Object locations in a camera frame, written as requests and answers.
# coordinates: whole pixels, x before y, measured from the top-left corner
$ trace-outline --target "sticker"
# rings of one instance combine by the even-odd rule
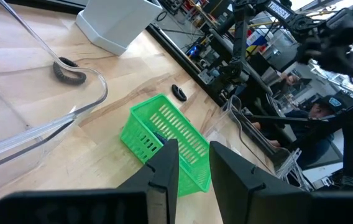
[[[288,13],[286,10],[284,10],[284,8],[282,8],[281,6],[279,6],[274,2],[270,2],[268,7],[270,10],[272,10],[273,12],[276,12],[283,19],[287,19],[288,16],[290,16],[290,13]]]
[[[341,106],[342,103],[335,98],[331,97],[330,100],[328,101],[331,105],[333,106]]]

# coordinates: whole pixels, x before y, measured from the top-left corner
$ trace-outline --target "white container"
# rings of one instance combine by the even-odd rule
[[[121,55],[162,10],[157,0],[90,0],[76,23],[93,44]]]
[[[84,73],[85,82],[61,83],[54,62],[65,75]],[[100,73],[61,63],[0,0],[0,187],[36,167],[107,94]]]

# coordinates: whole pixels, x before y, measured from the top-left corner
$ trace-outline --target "wooden tabletop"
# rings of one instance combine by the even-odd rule
[[[40,163],[38,168],[0,188],[0,198],[18,190],[114,188],[142,164],[119,139],[130,107],[164,93],[191,123],[204,133],[218,119],[218,105],[146,31],[117,57],[92,45],[75,24],[74,15],[12,6],[58,56],[81,67],[101,72],[109,94],[79,126]],[[179,102],[171,85],[180,86],[188,97]],[[273,172],[273,165],[246,136],[237,139],[234,123],[222,133],[233,138],[233,147],[259,167]],[[8,169],[18,169],[17,164]],[[222,223],[213,188],[178,199],[177,223]]]

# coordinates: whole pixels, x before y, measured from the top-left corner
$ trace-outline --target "basket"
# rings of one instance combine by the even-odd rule
[[[209,144],[163,94],[131,108],[121,140],[145,163],[163,146],[154,133],[178,140],[178,196],[207,192],[211,182]]]

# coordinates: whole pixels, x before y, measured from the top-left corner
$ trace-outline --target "clear plastic container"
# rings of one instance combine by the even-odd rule
[[[236,114],[240,114],[242,121],[237,119]],[[258,134],[257,137],[260,141],[267,144],[268,147],[274,148],[276,151],[281,151],[287,154],[285,160],[278,166],[272,166],[266,161],[265,154],[258,153],[261,149],[250,138],[243,137],[243,128],[241,122],[251,125],[251,122],[244,116],[241,108],[241,101],[238,97],[232,96],[227,103],[214,113],[213,122],[208,125],[203,136],[208,141],[218,141],[224,146],[228,147],[236,154],[248,159],[249,161],[256,161],[257,165],[260,164],[262,169],[268,170],[279,179],[286,182],[289,181],[288,174],[300,184],[300,188],[309,191],[310,186],[305,182],[301,168],[296,163],[297,158],[301,154],[297,149],[295,152],[290,153],[284,148],[274,148],[269,144],[265,136]]]
[[[84,73],[85,82],[60,82],[54,62],[65,75]],[[99,72],[62,63],[0,0],[0,186],[37,166],[107,94]]]

